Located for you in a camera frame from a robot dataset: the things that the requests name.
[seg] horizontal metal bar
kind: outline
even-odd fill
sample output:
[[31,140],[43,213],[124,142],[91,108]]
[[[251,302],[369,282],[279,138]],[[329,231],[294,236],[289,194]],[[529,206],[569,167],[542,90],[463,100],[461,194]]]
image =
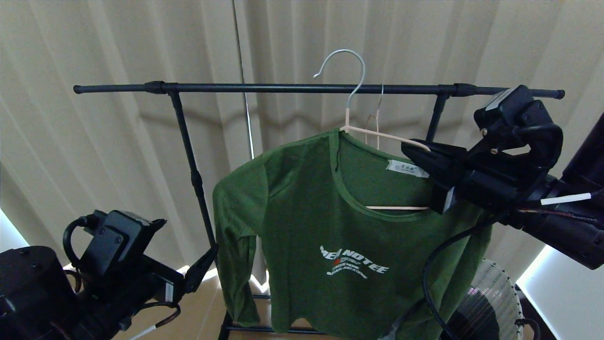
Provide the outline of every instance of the horizontal metal bar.
[[[242,83],[164,83],[127,85],[76,85],[75,93],[97,92],[212,92],[212,93],[351,93],[355,84],[242,84]],[[506,90],[503,87],[478,87],[471,84],[453,85],[384,85],[385,94],[448,94],[452,97],[473,96],[475,94],[493,95]],[[382,85],[363,85],[357,93],[382,92]],[[561,99],[564,90],[531,90],[535,97]]]
[[[226,326],[225,329],[228,329],[228,330],[238,330],[238,331],[241,331],[241,332],[275,333],[275,330],[272,329],[272,327],[266,327],[266,326],[255,326],[255,327]],[[303,328],[292,328],[292,329],[288,330],[288,333],[325,335],[325,333],[321,333],[318,330],[303,329]]]

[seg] beige floor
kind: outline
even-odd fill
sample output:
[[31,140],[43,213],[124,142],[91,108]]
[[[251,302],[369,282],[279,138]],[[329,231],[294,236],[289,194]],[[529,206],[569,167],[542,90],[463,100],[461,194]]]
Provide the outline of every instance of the beige floor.
[[[204,281],[194,294],[185,295],[180,302],[181,315],[171,323],[154,330],[143,336],[140,340],[216,340],[220,333],[220,325],[225,315],[225,305],[222,299],[222,291],[218,277]],[[257,306],[262,324],[270,324],[270,302],[258,300]],[[171,314],[171,310],[165,307],[156,307],[141,311],[132,320],[132,326],[126,332],[119,332],[114,338],[116,340],[128,340],[140,331]],[[310,327],[304,320],[298,320],[294,327]],[[525,340],[533,339],[532,331],[526,327]],[[337,340],[331,336],[317,335],[293,335],[274,333],[251,333],[231,332],[229,339],[252,340],[252,339],[316,339]]]

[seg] long-sleeve shirt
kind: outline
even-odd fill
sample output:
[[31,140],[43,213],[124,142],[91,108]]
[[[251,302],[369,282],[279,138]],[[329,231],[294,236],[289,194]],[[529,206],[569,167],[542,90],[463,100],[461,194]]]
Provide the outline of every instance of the long-sleeve shirt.
[[[332,130],[268,151],[214,189],[218,272],[235,321],[256,325],[249,277],[255,238],[269,270],[271,321],[286,332],[298,318],[347,339],[375,340],[402,318],[397,339],[437,339],[441,329],[422,293],[422,268],[447,238],[473,227],[483,211],[457,203],[427,206],[432,180],[409,160]],[[490,240],[491,228],[444,250],[428,284],[448,319],[460,303]]]

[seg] curtain fold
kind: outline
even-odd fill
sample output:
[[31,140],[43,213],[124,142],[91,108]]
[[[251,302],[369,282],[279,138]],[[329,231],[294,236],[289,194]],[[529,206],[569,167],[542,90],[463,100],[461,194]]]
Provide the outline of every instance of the curtain fold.
[[[167,96],[75,95],[75,84],[175,82],[366,83],[562,88],[544,99],[565,131],[561,175],[603,111],[602,2],[2,2],[0,204],[30,244],[60,247],[65,226],[94,209],[169,223],[147,254],[179,268],[208,248],[178,125]],[[347,94],[182,94],[211,210],[213,186],[251,159],[342,125]],[[379,96],[352,101],[364,126]],[[487,98],[448,100],[435,140],[470,147]],[[384,95],[381,131],[423,138],[435,96]],[[399,146],[381,142],[399,154]],[[74,234],[76,252],[88,242]],[[487,257],[519,277],[542,244],[497,226]],[[262,282],[262,258],[254,271]]]

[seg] black clothing rack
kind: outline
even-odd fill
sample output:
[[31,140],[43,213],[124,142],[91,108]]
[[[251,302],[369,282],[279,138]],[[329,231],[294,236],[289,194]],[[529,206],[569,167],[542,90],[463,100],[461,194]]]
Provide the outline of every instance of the black clothing rack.
[[[216,261],[218,245],[214,238],[208,207],[205,204],[205,195],[203,189],[202,177],[197,169],[191,138],[188,133],[187,123],[182,110],[182,102],[179,93],[181,92],[212,92],[212,93],[351,93],[357,85],[334,85],[334,84],[245,84],[245,83],[167,83],[162,81],[153,81],[144,84],[127,85],[90,85],[74,86],[74,92],[80,93],[100,93],[100,92],[148,92],[152,94],[168,94],[172,99],[172,105],[178,120],[178,126],[181,130],[182,141],[187,153],[187,160],[191,169],[191,183],[195,190],[195,195],[201,209],[204,219],[205,231],[210,242],[210,250],[194,265],[191,270],[199,270],[208,260]],[[436,102],[432,111],[432,119],[426,134],[426,140],[433,141],[436,129],[439,125],[440,116],[445,108],[446,101],[450,97],[467,97],[474,95],[493,95],[505,91],[503,87],[478,87],[466,83],[455,83],[453,85],[363,85],[357,93],[380,94],[433,94],[436,95]],[[546,97],[562,99],[564,90],[535,90],[531,89],[533,97]],[[269,295],[253,295],[254,299],[270,299]],[[241,327],[233,324],[233,319],[226,312],[218,340],[227,340],[232,330],[246,332],[273,332],[270,327]],[[323,333],[312,329],[290,329],[289,333],[316,334]]]

